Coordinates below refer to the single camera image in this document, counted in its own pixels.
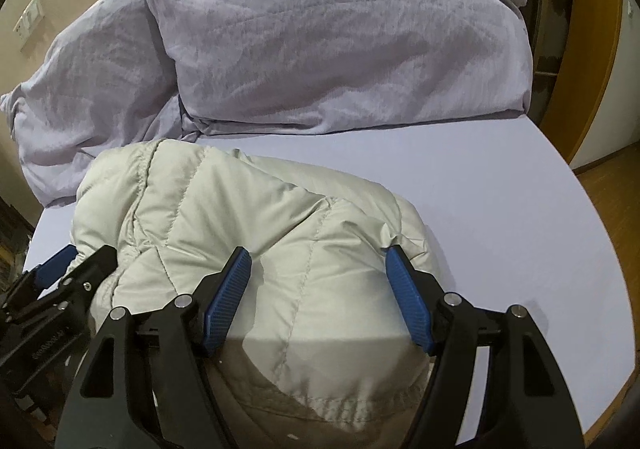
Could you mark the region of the beige puffer jacket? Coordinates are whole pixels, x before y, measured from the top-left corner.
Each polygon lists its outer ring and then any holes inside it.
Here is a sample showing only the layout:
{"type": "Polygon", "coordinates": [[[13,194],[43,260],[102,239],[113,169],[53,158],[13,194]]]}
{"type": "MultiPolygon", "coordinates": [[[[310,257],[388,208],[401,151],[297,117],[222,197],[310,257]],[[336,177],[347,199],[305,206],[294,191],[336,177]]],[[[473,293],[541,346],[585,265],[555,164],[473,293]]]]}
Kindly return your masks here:
{"type": "Polygon", "coordinates": [[[385,273],[399,245],[437,273],[416,209],[320,166],[177,140],[103,152],[77,191],[70,239],[118,266],[94,321],[159,309],[217,273],[236,247],[252,276],[210,386],[243,448],[396,448],[431,362],[411,342],[385,273]]]}

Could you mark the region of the wall light switch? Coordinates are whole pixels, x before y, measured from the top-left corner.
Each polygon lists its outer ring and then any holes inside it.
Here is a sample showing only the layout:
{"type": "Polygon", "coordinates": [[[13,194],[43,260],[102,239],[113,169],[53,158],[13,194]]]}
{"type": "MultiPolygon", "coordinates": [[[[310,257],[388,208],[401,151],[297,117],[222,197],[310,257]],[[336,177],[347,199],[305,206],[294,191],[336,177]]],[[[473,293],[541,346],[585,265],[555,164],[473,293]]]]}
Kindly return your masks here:
{"type": "Polygon", "coordinates": [[[13,28],[13,33],[20,41],[20,48],[23,48],[32,37],[43,17],[44,10],[41,0],[30,0],[13,28]]]}

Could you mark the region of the right lavender pillow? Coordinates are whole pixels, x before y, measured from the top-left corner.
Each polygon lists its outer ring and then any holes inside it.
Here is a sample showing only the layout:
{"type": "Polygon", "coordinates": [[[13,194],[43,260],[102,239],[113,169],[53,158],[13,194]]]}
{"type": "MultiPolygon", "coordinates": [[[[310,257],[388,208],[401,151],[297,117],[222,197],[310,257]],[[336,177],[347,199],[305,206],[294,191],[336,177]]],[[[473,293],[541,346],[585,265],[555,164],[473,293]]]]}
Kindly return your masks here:
{"type": "Polygon", "coordinates": [[[326,134],[520,114],[526,0],[146,0],[192,133],[326,134]]]}

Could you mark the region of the lavender bed mattress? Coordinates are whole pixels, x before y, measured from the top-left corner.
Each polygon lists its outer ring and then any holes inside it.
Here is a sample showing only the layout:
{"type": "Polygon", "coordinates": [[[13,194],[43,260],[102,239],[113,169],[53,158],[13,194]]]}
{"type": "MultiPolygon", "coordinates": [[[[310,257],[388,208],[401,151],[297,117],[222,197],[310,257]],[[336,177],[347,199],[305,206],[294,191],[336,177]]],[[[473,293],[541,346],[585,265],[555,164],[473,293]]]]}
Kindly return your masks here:
{"type": "Polygon", "coordinates": [[[221,137],[214,146],[384,185],[424,221],[442,285],[475,306],[524,306],[544,333],[582,429],[634,371],[620,262],[593,204],[526,117],[324,136],[221,137]]]}

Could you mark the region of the lavender pillow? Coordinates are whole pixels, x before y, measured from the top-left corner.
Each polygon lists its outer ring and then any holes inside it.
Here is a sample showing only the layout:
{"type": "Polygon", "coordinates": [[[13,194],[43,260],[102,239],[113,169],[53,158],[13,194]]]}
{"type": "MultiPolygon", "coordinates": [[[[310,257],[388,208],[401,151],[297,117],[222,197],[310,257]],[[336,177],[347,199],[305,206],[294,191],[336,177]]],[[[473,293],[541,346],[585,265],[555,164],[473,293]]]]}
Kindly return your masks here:
{"type": "Polygon", "coordinates": [[[192,133],[326,134],[520,114],[526,0],[146,0],[192,133]]]}
{"type": "Polygon", "coordinates": [[[42,206],[72,200],[104,150],[195,131],[146,0],[99,0],[1,97],[26,183],[42,206]]]}

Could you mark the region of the left lavender pillow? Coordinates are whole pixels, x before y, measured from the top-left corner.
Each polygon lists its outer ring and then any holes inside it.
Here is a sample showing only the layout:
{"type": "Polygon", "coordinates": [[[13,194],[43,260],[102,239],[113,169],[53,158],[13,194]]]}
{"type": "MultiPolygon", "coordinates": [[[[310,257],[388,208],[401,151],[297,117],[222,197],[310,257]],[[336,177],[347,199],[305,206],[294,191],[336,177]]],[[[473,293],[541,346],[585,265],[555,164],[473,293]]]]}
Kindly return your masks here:
{"type": "Polygon", "coordinates": [[[195,131],[146,0],[99,0],[1,97],[26,183],[42,206],[72,200],[104,150],[195,131]]]}

